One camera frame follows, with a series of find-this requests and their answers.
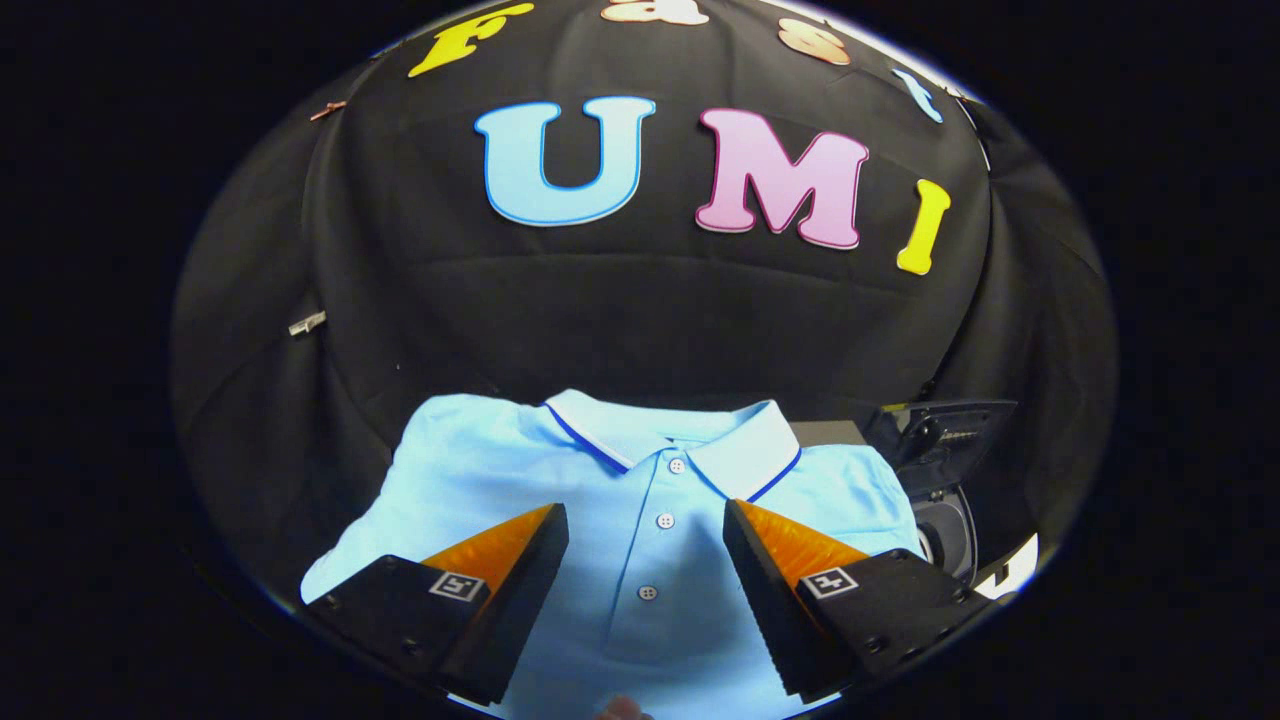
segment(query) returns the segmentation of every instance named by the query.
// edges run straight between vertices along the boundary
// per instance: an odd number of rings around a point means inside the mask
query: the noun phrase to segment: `shirt sleeve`
[[[530,471],[539,447],[518,432],[520,411],[476,396],[438,396],[419,407],[372,506],[303,575],[302,601],[315,601],[383,555],[420,562],[553,502]]]

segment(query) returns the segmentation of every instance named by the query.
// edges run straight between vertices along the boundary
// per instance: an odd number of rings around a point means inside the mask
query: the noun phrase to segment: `yellow letter f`
[[[521,3],[520,5],[503,8],[502,10],[480,15],[479,18],[472,18],[440,31],[435,36],[435,45],[426,54],[426,59],[410,70],[408,77],[417,77],[453,60],[466,58],[476,51],[475,45],[467,45],[467,41],[472,37],[476,40],[488,40],[498,35],[498,31],[507,24],[507,15],[522,15],[532,9],[532,3]]]

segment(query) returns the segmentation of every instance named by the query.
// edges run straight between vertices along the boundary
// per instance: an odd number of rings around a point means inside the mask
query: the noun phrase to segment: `foam letter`
[[[700,26],[710,18],[698,10],[694,0],[609,0],[613,5],[600,10],[600,17],[616,23],[650,23],[662,20],[677,26]]]
[[[918,181],[915,191],[920,193],[920,210],[915,215],[911,238],[906,241],[906,247],[897,254],[897,266],[909,273],[923,275],[933,266],[929,255],[933,252],[933,241],[938,237],[942,213],[951,206],[951,196],[941,186],[927,179]]]
[[[910,74],[899,69],[895,69],[893,74],[902,78],[902,82],[906,83],[906,90],[910,91],[911,97],[915,99],[915,104],[919,105],[922,110],[924,110],[924,114],[933,118],[933,122],[941,123],[942,113],[938,113],[933,108],[933,105],[929,104],[929,100],[933,100],[933,95],[929,94],[929,91],[925,90],[923,85],[920,85],[920,81],[915,79]]]
[[[837,250],[858,247],[854,213],[858,173],[869,156],[867,146],[823,132],[792,164],[773,128],[755,113],[712,109],[703,113],[701,120],[716,131],[716,184],[712,201],[695,214],[699,225],[716,232],[751,229],[755,217],[746,209],[750,179],[774,233],[791,224],[812,192],[813,211],[800,222],[800,237]]]
[[[832,65],[849,64],[849,53],[844,51],[845,44],[835,35],[791,18],[778,20],[778,27],[782,28],[778,31],[778,37],[787,47]]]
[[[410,70],[408,77],[417,77],[440,65],[466,58],[476,51],[475,45],[467,45],[467,41],[472,37],[476,40],[489,40],[498,35],[498,31],[507,24],[507,15],[522,15],[532,9],[532,3],[521,3],[520,5],[495,10],[488,15],[463,20],[448,29],[440,31],[435,36],[435,45],[426,54],[426,59]]]
[[[476,120],[485,136],[484,182],[489,204],[526,225],[576,225],[598,220],[631,200],[640,184],[640,123],[657,105],[644,97],[596,97],[582,113],[600,120],[600,173],[581,187],[556,187],[543,168],[547,123],[554,102],[526,102]]]

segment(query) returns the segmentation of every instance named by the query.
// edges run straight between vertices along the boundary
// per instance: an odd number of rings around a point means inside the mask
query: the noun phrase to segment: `shirt collar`
[[[676,447],[668,438],[705,443],[689,450],[689,460],[727,500],[754,501],[800,459],[800,443],[772,400],[699,413],[617,405],[567,389],[544,406],[570,436],[620,473]]]

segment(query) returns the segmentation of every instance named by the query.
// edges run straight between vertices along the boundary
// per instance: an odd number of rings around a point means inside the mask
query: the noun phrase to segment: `metal clip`
[[[300,323],[293,323],[292,325],[289,325],[289,334],[292,337],[298,337],[302,333],[308,333],[312,329],[324,324],[325,319],[328,319],[328,316],[325,315],[324,310],[321,310]]]
[[[346,106],[347,106],[347,101],[346,100],[343,100],[342,102],[328,102],[328,104],[325,104],[324,110],[320,110],[315,115],[311,115],[311,122],[314,123],[314,122],[319,120],[320,118],[323,118],[325,115],[330,115],[330,114],[335,113],[337,110],[342,110]]]

